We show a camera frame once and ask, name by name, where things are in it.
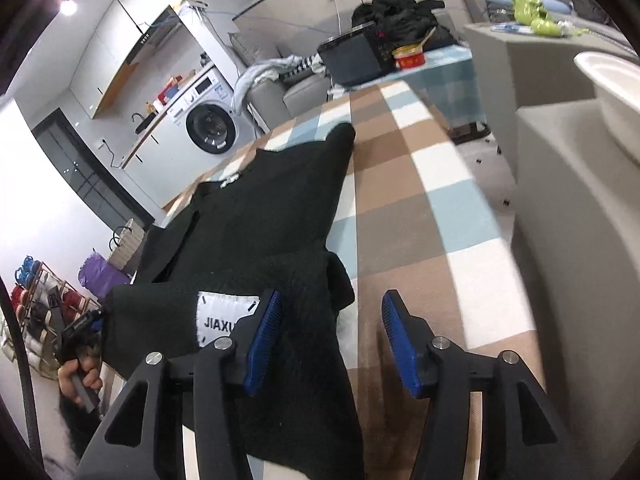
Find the plaid tablecloth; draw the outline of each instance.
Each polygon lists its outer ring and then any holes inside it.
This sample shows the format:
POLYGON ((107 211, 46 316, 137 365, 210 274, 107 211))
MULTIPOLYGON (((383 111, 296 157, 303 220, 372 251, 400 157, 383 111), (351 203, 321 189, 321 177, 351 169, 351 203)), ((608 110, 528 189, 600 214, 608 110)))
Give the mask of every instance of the plaid tablecloth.
MULTIPOLYGON (((381 320, 388 288, 434 333, 478 353, 513 349, 542 382, 534 323, 507 244, 482 192, 429 108, 404 81, 351 93, 245 146, 203 180, 242 171, 256 148, 324 139, 356 129, 352 162, 326 246, 347 269, 356 302, 338 317, 338 341, 364 435, 369 480, 408 479, 428 401, 401 381, 381 320)), ((197 185, 178 199, 169 219, 197 185)), ((480 397, 473 394, 465 478, 477 476, 480 397)), ((252 460, 256 480, 304 478, 252 460)))
POLYGON ((414 92, 444 115, 451 128, 476 121, 484 123, 486 119, 471 51, 463 46, 451 45, 425 52, 424 59, 422 66, 393 72, 350 91, 404 80, 414 92))

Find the washing machine door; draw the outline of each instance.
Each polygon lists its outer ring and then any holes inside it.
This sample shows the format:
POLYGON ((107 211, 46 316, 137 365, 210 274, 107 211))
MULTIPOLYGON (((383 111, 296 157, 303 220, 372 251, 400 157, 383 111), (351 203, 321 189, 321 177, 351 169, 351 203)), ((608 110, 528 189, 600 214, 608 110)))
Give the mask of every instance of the washing machine door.
POLYGON ((193 143, 207 153, 228 152, 236 141, 234 120, 218 105, 197 105, 188 113, 185 122, 193 143))

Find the white basin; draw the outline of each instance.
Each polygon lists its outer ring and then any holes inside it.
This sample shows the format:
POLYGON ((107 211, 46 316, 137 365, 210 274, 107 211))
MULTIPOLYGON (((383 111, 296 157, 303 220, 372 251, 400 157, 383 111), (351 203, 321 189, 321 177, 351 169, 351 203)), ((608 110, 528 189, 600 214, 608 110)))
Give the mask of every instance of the white basin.
POLYGON ((640 67, 599 52, 581 52, 574 62, 593 82, 609 133, 640 164, 640 67))

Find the washing machine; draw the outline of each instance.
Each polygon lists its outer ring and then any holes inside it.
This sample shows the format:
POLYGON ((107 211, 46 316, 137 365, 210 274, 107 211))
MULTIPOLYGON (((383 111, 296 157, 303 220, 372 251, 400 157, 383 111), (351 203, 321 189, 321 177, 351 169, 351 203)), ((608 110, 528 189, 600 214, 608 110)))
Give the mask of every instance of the washing machine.
POLYGON ((206 161, 210 168, 239 148, 264 135, 245 109, 231 109, 233 90, 217 68, 201 75, 167 110, 167 116, 189 139, 185 147, 193 162, 206 161))

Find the blue shoe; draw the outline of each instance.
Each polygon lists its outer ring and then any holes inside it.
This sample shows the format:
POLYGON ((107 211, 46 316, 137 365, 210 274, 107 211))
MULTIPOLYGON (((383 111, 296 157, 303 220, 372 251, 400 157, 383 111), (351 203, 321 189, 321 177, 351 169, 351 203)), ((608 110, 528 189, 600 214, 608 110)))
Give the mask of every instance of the blue shoe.
POLYGON ((35 274, 33 274, 32 272, 28 272, 23 267, 16 269, 14 277, 15 281, 27 290, 31 288, 31 285, 33 285, 33 280, 36 279, 35 274))
POLYGON ((41 266, 42 262, 34 260, 31 256, 27 256, 22 263, 22 268, 31 274, 37 274, 41 266))

